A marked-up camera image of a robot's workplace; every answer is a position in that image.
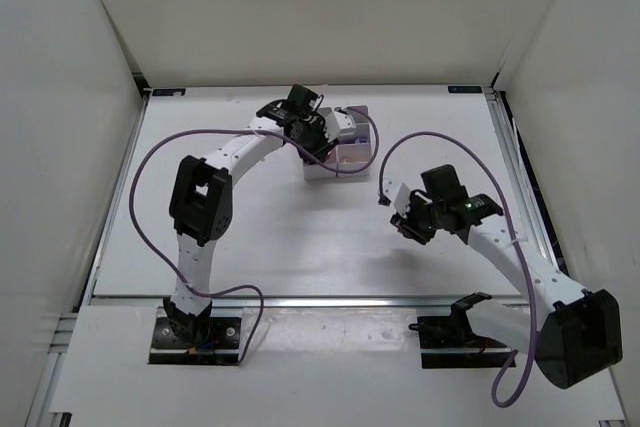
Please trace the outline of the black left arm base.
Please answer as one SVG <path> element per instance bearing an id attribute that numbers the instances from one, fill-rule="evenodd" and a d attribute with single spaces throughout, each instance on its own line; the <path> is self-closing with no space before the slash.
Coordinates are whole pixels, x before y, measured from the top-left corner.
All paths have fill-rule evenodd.
<path id="1" fill-rule="evenodd" d="M 241 317 L 214 316 L 195 340 L 177 335 L 166 316 L 156 318 L 148 354 L 150 365 L 236 366 Z"/>

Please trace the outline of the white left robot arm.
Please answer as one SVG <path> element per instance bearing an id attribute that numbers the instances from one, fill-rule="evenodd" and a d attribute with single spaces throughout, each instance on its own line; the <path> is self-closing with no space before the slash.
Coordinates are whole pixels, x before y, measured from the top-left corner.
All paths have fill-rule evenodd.
<path id="1" fill-rule="evenodd" d="M 209 291 L 213 253 L 230 226 L 233 188 L 259 161 L 280 149 L 288 139 L 324 160 L 336 145 L 337 134 L 327 130 L 317 112 L 321 96 L 294 85 L 287 98 L 259 109 L 246 134 L 232 137 L 213 153 L 187 156 L 179 164 L 169 215 L 178 241 L 174 293 L 163 301 L 174 333 L 191 343 L 208 336 Z"/>

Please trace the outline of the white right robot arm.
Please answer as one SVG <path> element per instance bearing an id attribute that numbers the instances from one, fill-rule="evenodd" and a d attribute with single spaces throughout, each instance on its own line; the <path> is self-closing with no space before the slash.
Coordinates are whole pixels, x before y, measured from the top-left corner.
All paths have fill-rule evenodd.
<path id="1" fill-rule="evenodd" d="M 486 194 L 471 196 L 449 164 L 425 171 L 424 187 L 383 183 L 396 212 L 392 225 L 421 245 L 439 231 L 456 236 L 491 263 L 528 303 L 525 312 L 475 292 L 446 316 L 421 317 L 411 328 L 427 349 L 497 343 L 533 360 L 554 386 L 573 385 L 623 358 L 619 304 L 558 270 L 511 229 L 505 208 Z"/>

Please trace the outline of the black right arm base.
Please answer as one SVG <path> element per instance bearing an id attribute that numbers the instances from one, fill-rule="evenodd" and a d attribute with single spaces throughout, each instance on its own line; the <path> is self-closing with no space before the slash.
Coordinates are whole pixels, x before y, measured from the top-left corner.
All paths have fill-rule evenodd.
<path id="1" fill-rule="evenodd" d="M 474 334 L 466 313 L 453 307 L 445 313 L 419 312 L 408 330 L 418 336 L 425 370 L 500 368 L 511 353 L 504 344 Z"/>

